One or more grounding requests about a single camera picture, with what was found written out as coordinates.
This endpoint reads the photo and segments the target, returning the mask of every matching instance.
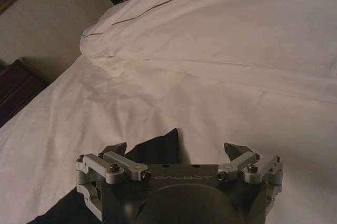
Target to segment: white bed sheet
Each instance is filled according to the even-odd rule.
[[[32,220],[68,193],[79,154],[130,150],[173,127],[185,162],[228,161],[225,141],[280,155],[269,223],[335,223],[336,16],[335,0],[113,7],[84,32],[83,55],[0,129],[2,223]]]

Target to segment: white duvet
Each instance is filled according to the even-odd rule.
[[[74,188],[79,154],[173,127],[185,162],[228,161],[225,141],[283,159],[268,223],[336,222],[336,0],[131,0],[80,46],[0,129],[1,223],[30,221]]]

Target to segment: white wall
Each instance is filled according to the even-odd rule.
[[[0,14],[0,61],[25,57],[53,80],[80,55],[82,31],[111,6],[109,0],[17,0]]]

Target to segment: screw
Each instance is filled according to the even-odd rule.
[[[257,166],[255,164],[249,164],[247,169],[249,173],[257,173]]]
[[[76,162],[82,162],[83,161],[83,157],[84,157],[84,155],[79,155],[79,157],[77,158]]]
[[[151,172],[145,170],[141,173],[141,181],[149,181],[151,179]]]
[[[112,164],[112,165],[110,165],[110,171],[117,172],[119,170],[120,170],[120,165],[119,164]]]
[[[216,174],[216,177],[219,181],[225,181],[227,179],[227,173],[225,173],[224,171],[219,171]]]

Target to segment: brown stripe trim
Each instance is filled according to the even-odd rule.
[[[135,19],[137,19],[138,17],[141,17],[142,15],[146,14],[147,12],[149,12],[149,11],[151,11],[151,10],[157,8],[157,7],[160,7],[160,6],[162,6],[162,5],[164,5],[164,4],[168,3],[168,2],[171,2],[171,1],[173,1],[173,0],[168,0],[168,1],[166,1],[166,2],[162,2],[162,3],[158,4],[158,5],[155,5],[155,6],[151,7],[151,8],[149,8],[149,9],[146,10],[145,12],[143,12],[143,13],[141,13],[141,14],[135,16],[135,17],[132,17],[132,18],[129,18],[129,19],[126,19],[126,20],[122,20],[122,21],[119,21],[119,22],[115,22],[115,23],[111,24],[111,26],[116,25],[116,24],[118,24],[118,23],[123,23],[123,22],[128,22],[128,21],[135,20]],[[102,33],[91,33],[91,34],[86,35],[86,36],[82,35],[82,37],[87,38],[87,37],[89,37],[89,36],[94,36],[94,35],[102,35]]]

